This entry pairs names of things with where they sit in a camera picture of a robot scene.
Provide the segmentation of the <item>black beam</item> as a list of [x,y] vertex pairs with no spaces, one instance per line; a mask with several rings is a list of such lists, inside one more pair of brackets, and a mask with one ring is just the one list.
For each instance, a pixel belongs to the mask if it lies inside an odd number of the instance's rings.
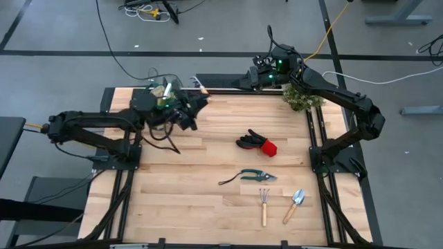
[[0,199],[0,221],[32,220],[69,222],[81,214],[83,214],[83,210],[69,207]]

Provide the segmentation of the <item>black perforated case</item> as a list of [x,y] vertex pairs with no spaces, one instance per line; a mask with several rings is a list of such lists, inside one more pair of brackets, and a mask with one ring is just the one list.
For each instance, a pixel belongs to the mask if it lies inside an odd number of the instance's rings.
[[[196,74],[195,77],[207,88],[223,88],[223,89],[233,89],[231,87],[232,81],[245,77],[246,74]],[[278,89],[282,90],[281,86],[274,84],[273,88],[266,89]]]

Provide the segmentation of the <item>grey low cart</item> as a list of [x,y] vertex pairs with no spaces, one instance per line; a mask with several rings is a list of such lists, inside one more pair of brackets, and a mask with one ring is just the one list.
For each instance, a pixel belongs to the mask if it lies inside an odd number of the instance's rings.
[[[84,210],[88,193],[89,177],[80,179],[34,176],[21,202]],[[70,224],[71,221],[20,220],[14,222],[12,232],[6,242],[7,248],[17,246],[22,236],[43,237],[58,231],[59,236],[74,237],[80,229],[79,221],[73,225]]]

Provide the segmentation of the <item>potted plant with white flowers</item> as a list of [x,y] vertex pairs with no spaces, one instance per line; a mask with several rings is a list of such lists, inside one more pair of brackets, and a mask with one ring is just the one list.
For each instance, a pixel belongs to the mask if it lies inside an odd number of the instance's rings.
[[310,110],[312,108],[321,107],[325,103],[322,97],[300,93],[290,84],[284,88],[282,99],[294,111]]

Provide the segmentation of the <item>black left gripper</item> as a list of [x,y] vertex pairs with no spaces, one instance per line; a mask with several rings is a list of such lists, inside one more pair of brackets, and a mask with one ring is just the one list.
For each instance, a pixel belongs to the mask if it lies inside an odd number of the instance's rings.
[[179,122],[182,130],[190,128],[197,130],[194,117],[208,105],[207,97],[190,97],[187,91],[175,91],[175,99],[172,102],[172,122]]

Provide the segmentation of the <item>wooden handle hand rake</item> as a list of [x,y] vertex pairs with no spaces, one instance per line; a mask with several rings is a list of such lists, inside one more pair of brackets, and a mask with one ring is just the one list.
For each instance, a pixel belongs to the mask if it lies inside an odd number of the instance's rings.
[[269,197],[269,189],[260,188],[260,200],[262,202],[262,227],[267,225],[267,201]]

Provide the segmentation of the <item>desk with grey legs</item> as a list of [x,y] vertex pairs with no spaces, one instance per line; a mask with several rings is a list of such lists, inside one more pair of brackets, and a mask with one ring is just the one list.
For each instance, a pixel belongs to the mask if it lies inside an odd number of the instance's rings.
[[378,15],[365,18],[367,25],[427,25],[433,18],[430,15],[413,15],[412,12],[423,0],[407,0],[407,3],[393,15]]

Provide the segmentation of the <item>beige green gardening bag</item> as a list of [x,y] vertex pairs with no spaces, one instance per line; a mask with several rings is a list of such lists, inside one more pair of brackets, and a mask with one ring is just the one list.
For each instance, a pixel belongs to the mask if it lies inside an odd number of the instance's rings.
[[154,88],[150,89],[148,91],[148,104],[147,104],[147,109],[149,111],[153,111],[153,112],[159,112],[159,113],[171,113],[172,112],[172,102],[175,99],[174,96],[174,92],[175,91],[184,91],[183,89],[180,88],[180,86],[178,84],[175,83],[171,83],[172,84],[172,90],[171,90],[171,95],[170,95],[170,99],[169,99],[169,106],[165,107],[162,104],[162,97],[163,97],[163,92],[165,90],[165,86],[163,85],[158,85],[155,86]]

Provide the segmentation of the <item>green spray bottle white head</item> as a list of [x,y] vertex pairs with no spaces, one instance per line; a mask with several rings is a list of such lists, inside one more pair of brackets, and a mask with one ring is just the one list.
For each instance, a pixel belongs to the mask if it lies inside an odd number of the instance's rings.
[[167,83],[165,90],[163,92],[163,97],[162,99],[162,104],[165,107],[169,106],[169,99],[170,99],[170,95],[171,95],[171,90],[172,90],[172,84],[171,83]]

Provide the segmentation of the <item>grey desk foot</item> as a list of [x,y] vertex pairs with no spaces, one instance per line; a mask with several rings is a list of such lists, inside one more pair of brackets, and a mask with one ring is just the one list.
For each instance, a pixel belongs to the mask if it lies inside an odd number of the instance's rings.
[[443,106],[418,106],[418,107],[404,107],[399,113],[403,116],[411,115],[443,115]]

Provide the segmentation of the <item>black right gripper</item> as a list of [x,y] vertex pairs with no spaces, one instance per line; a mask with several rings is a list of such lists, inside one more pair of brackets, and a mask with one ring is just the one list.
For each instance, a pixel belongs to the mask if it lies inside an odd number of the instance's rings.
[[231,87],[241,91],[261,91],[265,88],[274,87],[274,75],[272,68],[258,68],[251,66],[246,74],[246,78],[242,77],[232,81]]

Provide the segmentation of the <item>red black gardening gloves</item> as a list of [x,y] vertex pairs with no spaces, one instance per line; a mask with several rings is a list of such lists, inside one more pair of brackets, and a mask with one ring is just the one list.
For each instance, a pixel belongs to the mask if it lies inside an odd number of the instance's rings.
[[274,157],[278,150],[268,138],[255,133],[252,129],[248,130],[248,135],[241,136],[235,143],[242,149],[261,149],[269,157]]

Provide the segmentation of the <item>green handled pruning shears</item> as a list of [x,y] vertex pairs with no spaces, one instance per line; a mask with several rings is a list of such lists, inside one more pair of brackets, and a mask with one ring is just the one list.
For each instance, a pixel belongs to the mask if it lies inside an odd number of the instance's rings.
[[269,173],[266,173],[262,170],[258,170],[258,169],[242,169],[239,173],[237,173],[236,175],[234,175],[234,177],[225,180],[225,181],[220,181],[218,182],[218,185],[224,185],[227,184],[233,180],[235,180],[238,176],[245,174],[245,173],[252,173],[254,174],[254,176],[242,176],[241,179],[243,180],[251,180],[251,181],[257,181],[257,182],[262,182],[262,181],[276,181],[278,178],[276,176],[273,176]]

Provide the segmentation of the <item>wooden handle hand fork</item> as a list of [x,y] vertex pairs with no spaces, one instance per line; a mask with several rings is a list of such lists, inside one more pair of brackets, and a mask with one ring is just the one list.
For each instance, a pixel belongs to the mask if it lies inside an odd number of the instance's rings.
[[190,79],[195,84],[195,87],[198,87],[203,94],[210,95],[206,87],[199,81],[197,77],[192,76]]

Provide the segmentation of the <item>wooden handle metal trowel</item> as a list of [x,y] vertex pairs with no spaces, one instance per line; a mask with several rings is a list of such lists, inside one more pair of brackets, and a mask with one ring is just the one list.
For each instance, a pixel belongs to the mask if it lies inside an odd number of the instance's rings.
[[295,212],[296,208],[303,203],[305,199],[305,191],[303,189],[297,190],[293,196],[292,201],[293,204],[289,208],[288,212],[284,216],[282,223],[287,224],[292,216],[292,214]]

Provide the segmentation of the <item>black side table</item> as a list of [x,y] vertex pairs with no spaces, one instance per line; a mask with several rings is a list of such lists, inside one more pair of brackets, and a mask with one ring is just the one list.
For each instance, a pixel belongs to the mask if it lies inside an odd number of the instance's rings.
[[26,119],[0,116],[0,179],[22,135]]

